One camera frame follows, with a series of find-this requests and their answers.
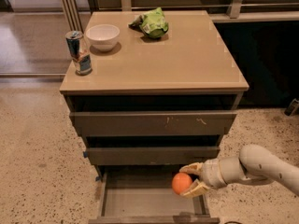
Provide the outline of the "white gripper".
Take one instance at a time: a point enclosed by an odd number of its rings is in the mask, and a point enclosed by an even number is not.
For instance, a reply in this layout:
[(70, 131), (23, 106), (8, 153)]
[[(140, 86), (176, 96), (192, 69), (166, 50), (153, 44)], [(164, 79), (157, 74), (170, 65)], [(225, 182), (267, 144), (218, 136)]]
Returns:
[(221, 175), (218, 159), (207, 160), (204, 163), (194, 162), (181, 167), (179, 171), (188, 175), (196, 175), (202, 179), (202, 181), (195, 179), (186, 190), (180, 193), (181, 197), (198, 197), (207, 193), (210, 188), (221, 189), (227, 186)]

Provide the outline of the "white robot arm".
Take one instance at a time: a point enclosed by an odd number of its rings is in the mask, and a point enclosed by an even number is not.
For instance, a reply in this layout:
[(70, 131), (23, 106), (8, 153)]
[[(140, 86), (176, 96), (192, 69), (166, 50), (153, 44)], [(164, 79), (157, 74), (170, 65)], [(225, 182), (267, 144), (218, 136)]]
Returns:
[(197, 197), (210, 189), (222, 189), (234, 183), (260, 186), (274, 181), (299, 195), (299, 168), (258, 145), (243, 146), (237, 156), (194, 162), (179, 171), (198, 176), (179, 194), (186, 198)]

